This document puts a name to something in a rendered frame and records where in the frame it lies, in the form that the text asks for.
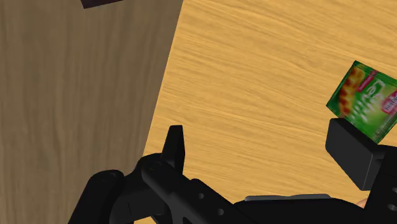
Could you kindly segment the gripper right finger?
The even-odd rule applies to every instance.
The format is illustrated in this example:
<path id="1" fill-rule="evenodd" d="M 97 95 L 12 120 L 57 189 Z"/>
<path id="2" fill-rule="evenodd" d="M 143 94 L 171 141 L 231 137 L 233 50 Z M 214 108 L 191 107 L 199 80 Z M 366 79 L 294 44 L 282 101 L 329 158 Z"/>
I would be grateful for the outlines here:
<path id="1" fill-rule="evenodd" d="M 373 142 L 343 118 L 330 119 L 326 151 L 368 201 L 364 224 L 397 224 L 397 146 Z"/>

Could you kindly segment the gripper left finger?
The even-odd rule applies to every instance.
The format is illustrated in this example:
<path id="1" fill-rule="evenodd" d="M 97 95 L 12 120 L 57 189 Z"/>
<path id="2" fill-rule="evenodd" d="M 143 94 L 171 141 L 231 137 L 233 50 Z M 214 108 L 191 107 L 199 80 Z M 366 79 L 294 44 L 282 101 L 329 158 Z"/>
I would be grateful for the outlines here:
<path id="1" fill-rule="evenodd" d="M 87 182 L 67 224 L 256 224 L 198 179 L 183 175 L 183 128 L 169 127 L 161 153 L 139 159 L 124 175 L 101 171 Z"/>

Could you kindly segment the green printed box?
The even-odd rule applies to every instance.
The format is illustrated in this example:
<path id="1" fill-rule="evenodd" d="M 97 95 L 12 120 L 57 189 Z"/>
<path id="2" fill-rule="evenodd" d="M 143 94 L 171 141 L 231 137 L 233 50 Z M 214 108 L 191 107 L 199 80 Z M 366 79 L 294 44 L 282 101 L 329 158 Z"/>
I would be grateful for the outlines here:
<path id="1" fill-rule="evenodd" d="M 397 79 L 356 60 L 326 107 L 379 143 L 397 124 Z"/>

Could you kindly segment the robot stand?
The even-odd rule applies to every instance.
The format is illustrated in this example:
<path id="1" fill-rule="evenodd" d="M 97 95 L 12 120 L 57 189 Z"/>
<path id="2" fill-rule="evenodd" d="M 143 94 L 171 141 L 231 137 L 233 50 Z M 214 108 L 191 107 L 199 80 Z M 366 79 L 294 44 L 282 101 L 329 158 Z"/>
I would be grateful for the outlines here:
<path id="1" fill-rule="evenodd" d="M 122 0 L 80 0 L 84 9 L 93 8 L 105 4 L 111 4 Z"/>

